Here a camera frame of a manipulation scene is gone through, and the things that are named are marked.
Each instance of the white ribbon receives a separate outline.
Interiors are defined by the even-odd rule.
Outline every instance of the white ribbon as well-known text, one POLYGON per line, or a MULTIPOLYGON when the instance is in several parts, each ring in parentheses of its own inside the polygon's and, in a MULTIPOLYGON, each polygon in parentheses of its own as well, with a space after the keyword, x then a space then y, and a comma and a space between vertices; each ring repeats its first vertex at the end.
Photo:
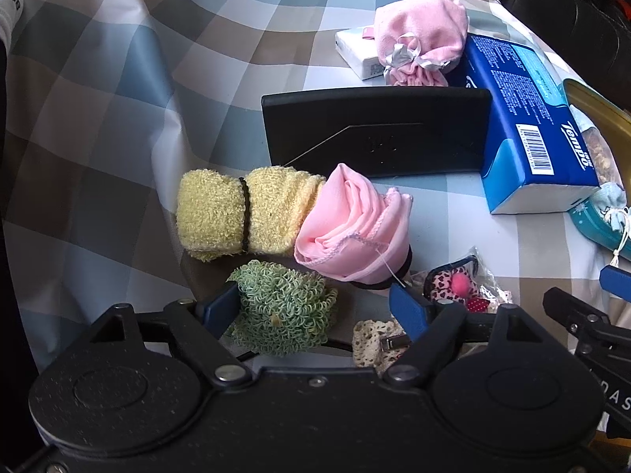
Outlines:
POLYGON ((428 58, 421 58, 421 41, 412 32, 408 32, 399 36, 394 44, 392 53, 386 56, 386 68, 384 69, 384 78, 388 85, 392 85, 391 71, 392 69, 399 69, 404 65, 415 63, 427 71, 439 71, 449 64, 449 60, 443 62, 437 62, 428 58), (402 39, 413 39, 416 41, 416 48, 411 50, 408 46, 411 41, 403 41, 402 39))
POLYGON ((624 220, 625 228, 622 231, 622 238, 620 239, 620 245, 618 245, 617 249, 613 252, 613 258, 609 263, 611 266, 618 266, 618 255, 620 251, 622 251, 623 247, 626 245, 627 240, 631 235, 631 216, 629 215, 629 208, 610 208, 607 213, 605 213, 605 222, 611 222, 611 217, 614 214, 620 214, 624 220))

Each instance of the yellow towel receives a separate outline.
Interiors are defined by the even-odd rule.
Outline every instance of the yellow towel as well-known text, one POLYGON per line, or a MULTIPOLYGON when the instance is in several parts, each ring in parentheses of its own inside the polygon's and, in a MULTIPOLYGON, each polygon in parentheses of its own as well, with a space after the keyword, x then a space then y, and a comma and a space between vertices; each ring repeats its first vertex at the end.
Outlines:
MULTIPOLYGON (((291 167, 262 167, 245 177, 250 193, 248 251, 290 255, 325 178, 291 167)), ((241 182, 200 169, 182 177, 177 231, 194 258, 210 261, 242 251, 245 200, 241 182)))

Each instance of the green loofah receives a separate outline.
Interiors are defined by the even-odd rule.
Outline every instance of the green loofah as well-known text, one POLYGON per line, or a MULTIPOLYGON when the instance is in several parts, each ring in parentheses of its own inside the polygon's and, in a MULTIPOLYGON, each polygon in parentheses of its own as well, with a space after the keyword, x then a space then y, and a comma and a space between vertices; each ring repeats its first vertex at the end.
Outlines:
POLYGON ((241 312, 231 328, 235 341, 252 352, 284 356, 325 343, 338 291, 316 272, 252 260, 230 281, 241 292, 241 312))

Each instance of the metal bolt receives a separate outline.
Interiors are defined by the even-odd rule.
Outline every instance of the metal bolt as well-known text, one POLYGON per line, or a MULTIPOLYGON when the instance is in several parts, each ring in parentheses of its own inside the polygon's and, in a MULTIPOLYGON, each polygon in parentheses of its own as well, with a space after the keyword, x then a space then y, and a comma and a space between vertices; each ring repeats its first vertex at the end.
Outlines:
POLYGON ((313 378, 309 379, 308 384, 312 388, 321 388, 322 386, 324 386, 326 384, 326 377, 318 375, 317 377, 313 377, 313 378))
POLYGON ((67 470, 61 464, 49 464, 46 473, 67 473, 67 470))
POLYGON ((412 365, 394 365, 388 368, 387 373, 392 380, 397 382, 408 382, 421 375, 418 368, 412 365))
POLYGON ((243 366, 223 365, 215 370, 217 379, 224 382, 234 382, 245 377, 247 372, 243 366))

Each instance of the tempo tissue box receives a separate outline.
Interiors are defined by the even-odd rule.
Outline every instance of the tempo tissue box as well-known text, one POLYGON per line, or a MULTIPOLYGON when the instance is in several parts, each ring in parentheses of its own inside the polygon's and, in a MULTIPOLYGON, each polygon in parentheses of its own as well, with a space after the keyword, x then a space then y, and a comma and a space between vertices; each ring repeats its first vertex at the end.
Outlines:
POLYGON ((534 50, 470 34, 446 77, 493 97, 481 172, 491 213, 567 211, 598 189, 566 99, 534 50))
POLYGON ((364 39, 364 27, 340 30, 335 34, 335 49, 361 80, 384 74, 377 58, 374 39, 364 39))

